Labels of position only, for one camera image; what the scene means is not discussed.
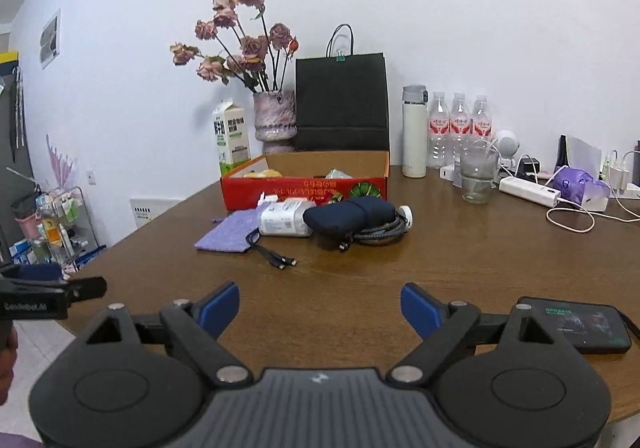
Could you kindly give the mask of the purple cloth pouch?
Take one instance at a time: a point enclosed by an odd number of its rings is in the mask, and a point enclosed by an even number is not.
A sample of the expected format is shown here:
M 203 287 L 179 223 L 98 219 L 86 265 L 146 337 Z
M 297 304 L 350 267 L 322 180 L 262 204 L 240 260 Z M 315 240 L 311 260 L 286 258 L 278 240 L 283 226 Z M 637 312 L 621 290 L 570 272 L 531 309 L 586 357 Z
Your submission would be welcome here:
M 246 237 L 258 228 L 258 223 L 257 208 L 236 211 L 216 223 L 194 246 L 204 252 L 244 253 L 250 248 Z

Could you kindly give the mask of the white pill bottle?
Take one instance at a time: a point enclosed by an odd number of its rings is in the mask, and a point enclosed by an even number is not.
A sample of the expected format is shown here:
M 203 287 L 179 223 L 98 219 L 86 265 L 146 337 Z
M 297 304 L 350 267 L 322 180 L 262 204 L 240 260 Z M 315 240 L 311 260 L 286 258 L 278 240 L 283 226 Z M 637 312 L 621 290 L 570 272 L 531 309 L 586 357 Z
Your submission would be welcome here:
M 259 233 L 266 237 L 307 238 L 311 229 L 305 223 L 304 214 L 315 206 L 314 201 L 303 197 L 269 202 L 259 216 Z

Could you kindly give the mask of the navy blue pouch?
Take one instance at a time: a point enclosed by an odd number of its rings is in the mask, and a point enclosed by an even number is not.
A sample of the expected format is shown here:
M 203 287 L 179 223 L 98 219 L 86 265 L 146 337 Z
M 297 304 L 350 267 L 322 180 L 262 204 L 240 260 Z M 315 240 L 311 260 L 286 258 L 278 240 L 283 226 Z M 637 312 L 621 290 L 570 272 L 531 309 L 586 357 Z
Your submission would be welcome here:
M 346 234 L 377 228 L 392 223 L 396 218 L 393 204 L 378 197 L 353 199 L 314 206 L 303 213 L 303 221 L 316 232 Z

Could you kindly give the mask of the orange white plush toy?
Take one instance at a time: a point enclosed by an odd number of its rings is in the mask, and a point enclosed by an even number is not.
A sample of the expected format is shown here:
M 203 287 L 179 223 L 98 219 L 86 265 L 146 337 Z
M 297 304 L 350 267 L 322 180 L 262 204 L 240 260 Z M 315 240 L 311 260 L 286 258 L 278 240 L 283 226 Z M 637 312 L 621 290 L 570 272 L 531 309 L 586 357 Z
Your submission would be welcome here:
M 263 169 L 262 171 L 249 171 L 248 173 L 243 175 L 244 178 L 250 179 L 265 179 L 265 178 L 282 178 L 283 175 L 280 171 L 275 171 L 274 169 Z

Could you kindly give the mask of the clear plastic bag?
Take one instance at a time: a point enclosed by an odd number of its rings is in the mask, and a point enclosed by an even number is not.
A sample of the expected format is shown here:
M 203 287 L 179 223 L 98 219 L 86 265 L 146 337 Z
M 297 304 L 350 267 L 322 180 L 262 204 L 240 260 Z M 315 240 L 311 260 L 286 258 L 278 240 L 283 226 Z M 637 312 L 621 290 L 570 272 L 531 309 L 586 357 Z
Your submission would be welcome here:
M 352 176 L 346 174 L 345 171 L 340 171 L 339 169 L 331 169 L 326 174 L 326 179 L 352 179 Z

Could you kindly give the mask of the metal storage rack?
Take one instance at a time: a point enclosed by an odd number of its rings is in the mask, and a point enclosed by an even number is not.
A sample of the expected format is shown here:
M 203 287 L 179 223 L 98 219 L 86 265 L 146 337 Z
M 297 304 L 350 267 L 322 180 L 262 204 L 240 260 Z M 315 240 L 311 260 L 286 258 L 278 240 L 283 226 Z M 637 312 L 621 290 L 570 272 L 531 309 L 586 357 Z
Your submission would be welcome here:
M 43 191 L 34 179 L 6 166 L 6 172 L 26 180 L 32 189 L 11 204 L 11 211 L 24 239 L 24 253 L 14 245 L 12 258 L 24 256 L 32 264 L 58 264 L 64 277 L 73 275 L 104 250 L 89 215 L 80 186 Z

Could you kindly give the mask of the black smartphone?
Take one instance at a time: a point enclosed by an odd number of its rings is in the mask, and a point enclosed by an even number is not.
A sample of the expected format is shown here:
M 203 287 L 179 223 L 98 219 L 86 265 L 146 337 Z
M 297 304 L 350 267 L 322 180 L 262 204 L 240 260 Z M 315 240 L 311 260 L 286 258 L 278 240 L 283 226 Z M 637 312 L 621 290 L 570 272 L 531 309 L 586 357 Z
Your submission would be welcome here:
M 549 327 L 562 333 L 578 352 L 587 355 L 623 354 L 631 338 L 623 315 L 611 305 L 523 296 L 518 304 L 532 306 Z

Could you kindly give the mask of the white power strip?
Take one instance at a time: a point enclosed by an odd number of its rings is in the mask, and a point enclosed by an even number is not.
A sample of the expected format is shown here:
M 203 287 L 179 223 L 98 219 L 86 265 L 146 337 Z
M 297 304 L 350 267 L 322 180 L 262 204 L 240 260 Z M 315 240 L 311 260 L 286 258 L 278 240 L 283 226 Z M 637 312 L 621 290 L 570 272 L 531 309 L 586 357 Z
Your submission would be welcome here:
M 498 189 L 502 193 L 512 195 L 512 197 L 518 197 L 548 208 L 552 208 L 560 200 L 559 190 L 516 177 L 502 178 Z

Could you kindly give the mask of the clear glass cup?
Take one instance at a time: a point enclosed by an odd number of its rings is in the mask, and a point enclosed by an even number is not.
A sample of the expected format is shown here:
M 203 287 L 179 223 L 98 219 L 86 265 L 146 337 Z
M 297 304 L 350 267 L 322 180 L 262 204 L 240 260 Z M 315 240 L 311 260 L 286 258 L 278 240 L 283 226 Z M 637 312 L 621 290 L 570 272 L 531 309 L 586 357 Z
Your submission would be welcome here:
M 473 204 L 486 204 L 499 167 L 499 153 L 491 145 L 474 145 L 462 151 L 460 174 L 462 199 Z

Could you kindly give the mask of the water bottle middle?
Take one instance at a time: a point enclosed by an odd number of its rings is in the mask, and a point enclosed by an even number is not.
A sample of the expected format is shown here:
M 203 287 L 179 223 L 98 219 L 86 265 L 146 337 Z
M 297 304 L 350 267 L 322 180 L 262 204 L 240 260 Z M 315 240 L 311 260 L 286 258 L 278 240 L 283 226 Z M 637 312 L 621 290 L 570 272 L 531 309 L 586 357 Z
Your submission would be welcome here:
M 466 105 L 465 94 L 455 92 L 449 112 L 449 138 L 452 159 L 457 162 L 471 132 L 472 119 Z

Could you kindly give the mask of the water bottle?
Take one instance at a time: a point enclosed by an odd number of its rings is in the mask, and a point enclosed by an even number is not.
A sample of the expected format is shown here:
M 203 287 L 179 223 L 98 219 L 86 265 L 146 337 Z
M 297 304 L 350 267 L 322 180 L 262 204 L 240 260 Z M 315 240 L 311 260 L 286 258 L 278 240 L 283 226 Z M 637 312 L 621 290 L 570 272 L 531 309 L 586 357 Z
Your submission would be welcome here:
M 472 141 L 481 147 L 489 147 L 492 136 L 492 116 L 486 94 L 476 96 L 471 119 Z
M 465 94 L 455 92 L 449 112 L 449 138 L 452 159 L 457 162 L 471 132 L 472 119 L 466 105 Z
M 449 136 L 449 111 L 445 93 L 434 91 L 427 111 L 427 165 L 441 168 L 447 164 L 447 145 Z

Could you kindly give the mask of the milk carton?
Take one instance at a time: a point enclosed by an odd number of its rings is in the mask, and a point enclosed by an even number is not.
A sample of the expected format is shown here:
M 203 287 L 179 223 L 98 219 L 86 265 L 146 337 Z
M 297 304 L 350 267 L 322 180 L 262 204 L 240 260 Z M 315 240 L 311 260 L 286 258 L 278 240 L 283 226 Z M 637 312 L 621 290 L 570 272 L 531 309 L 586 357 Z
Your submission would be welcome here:
M 232 100 L 221 101 L 213 111 L 213 128 L 219 169 L 224 176 L 250 160 L 244 108 Z

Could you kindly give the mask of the water bottle left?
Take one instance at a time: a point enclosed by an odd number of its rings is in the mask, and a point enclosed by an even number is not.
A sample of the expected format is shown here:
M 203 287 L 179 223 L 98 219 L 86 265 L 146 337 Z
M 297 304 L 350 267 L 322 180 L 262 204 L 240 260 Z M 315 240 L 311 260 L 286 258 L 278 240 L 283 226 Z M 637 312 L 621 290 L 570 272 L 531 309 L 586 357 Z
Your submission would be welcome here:
M 427 165 L 441 168 L 447 164 L 447 145 L 449 136 L 449 111 L 445 93 L 434 91 L 427 111 Z

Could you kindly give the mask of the water bottle right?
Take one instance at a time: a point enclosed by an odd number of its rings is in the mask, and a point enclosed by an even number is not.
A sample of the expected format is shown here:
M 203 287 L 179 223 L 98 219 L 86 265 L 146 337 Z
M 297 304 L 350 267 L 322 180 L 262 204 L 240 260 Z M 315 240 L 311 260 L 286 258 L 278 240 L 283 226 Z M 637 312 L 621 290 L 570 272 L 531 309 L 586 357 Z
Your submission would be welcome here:
M 471 119 L 472 141 L 481 147 L 489 147 L 492 136 L 492 116 L 486 94 L 476 96 Z

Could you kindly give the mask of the white thermos bottle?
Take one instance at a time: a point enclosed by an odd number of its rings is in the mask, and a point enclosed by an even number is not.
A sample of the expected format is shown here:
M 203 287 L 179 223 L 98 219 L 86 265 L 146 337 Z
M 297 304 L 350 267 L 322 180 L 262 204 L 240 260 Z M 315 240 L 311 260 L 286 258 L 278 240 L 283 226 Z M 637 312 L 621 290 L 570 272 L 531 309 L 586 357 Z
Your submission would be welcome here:
M 402 88 L 402 174 L 423 178 L 427 161 L 427 91 L 424 85 Z

